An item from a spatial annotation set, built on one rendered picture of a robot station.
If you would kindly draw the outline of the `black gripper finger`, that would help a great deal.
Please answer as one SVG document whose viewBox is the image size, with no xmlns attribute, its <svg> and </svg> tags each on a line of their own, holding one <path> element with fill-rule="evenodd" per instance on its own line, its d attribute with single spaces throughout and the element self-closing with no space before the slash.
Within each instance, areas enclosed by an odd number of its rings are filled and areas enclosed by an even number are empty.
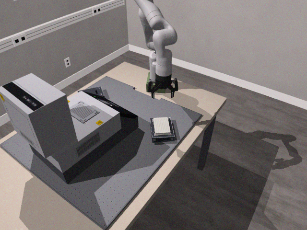
<svg viewBox="0 0 307 230">
<path fill-rule="evenodd" d="M 174 80 L 172 80 L 172 82 L 175 84 L 175 88 L 173 88 L 171 85 L 168 85 L 167 83 L 165 83 L 165 86 L 171 90 L 171 98 L 174 97 L 174 92 L 175 91 L 178 91 L 178 81 L 177 79 L 175 78 Z"/>
<path fill-rule="evenodd" d="M 153 99 L 154 99 L 154 92 L 162 86 L 162 84 L 160 83 L 158 86 L 154 85 L 154 87 L 151 89 L 151 86 L 154 84 L 154 82 L 155 82 L 155 80 L 149 79 L 149 83 L 148 83 L 148 92 L 152 93 Z"/>
</svg>

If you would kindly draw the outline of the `light grey benchtop lab instrument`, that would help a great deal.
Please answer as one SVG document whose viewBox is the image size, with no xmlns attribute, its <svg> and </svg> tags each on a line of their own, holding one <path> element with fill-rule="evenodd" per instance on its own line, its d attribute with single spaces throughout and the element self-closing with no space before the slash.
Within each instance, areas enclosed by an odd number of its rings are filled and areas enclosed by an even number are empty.
<svg viewBox="0 0 307 230">
<path fill-rule="evenodd" d="M 103 96 L 65 93 L 30 73 L 3 86 L 14 130 L 66 184 L 136 130 L 138 116 Z"/>
</svg>

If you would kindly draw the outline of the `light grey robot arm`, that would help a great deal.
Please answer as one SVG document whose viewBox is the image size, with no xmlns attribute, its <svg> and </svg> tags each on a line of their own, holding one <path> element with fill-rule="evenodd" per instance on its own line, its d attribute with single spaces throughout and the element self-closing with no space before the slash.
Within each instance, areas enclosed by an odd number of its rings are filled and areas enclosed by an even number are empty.
<svg viewBox="0 0 307 230">
<path fill-rule="evenodd" d="M 175 29 L 166 21 L 153 3 L 153 0 L 135 0 L 139 6 L 139 18 L 142 23 L 146 46 L 154 50 L 149 55 L 150 79 L 158 76 L 166 77 L 172 73 L 172 52 L 165 46 L 177 41 Z M 164 30 L 165 29 L 165 30 Z M 157 30 L 153 33 L 153 30 Z"/>
</svg>

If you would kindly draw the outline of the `white microplate with grey wells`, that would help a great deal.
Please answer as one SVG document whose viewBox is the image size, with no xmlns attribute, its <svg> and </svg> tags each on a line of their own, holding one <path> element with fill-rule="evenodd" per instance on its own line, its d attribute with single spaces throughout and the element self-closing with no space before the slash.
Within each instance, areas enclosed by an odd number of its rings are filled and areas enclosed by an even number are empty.
<svg viewBox="0 0 307 230">
<path fill-rule="evenodd" d="M 170 135 L 168 117 L 153 118 L 155 135 Z"/>
</svg>

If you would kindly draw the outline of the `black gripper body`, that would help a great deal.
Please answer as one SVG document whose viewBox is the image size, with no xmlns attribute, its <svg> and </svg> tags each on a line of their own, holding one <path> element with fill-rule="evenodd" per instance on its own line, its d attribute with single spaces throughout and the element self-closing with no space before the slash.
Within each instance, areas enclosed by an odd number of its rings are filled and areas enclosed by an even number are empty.
<svg viewBox="0 0 307 230">
<path fill-rule="evenodd" d="M 172 75 L 172 74 L 171 74 Z M 171 81 L 171 75 L 166 76 L 166 77 L 162 77 L 162 76 L 158 76 L 155 73 L 155 85 L 158 86 L 160 83 L 162 84 L 162 86 L 160 87 L 160 89 L 167 89 L 167 87 L 165 86 L 165 83 L 167 83 L 168 85 L 172 84 Z"/>
</svg>

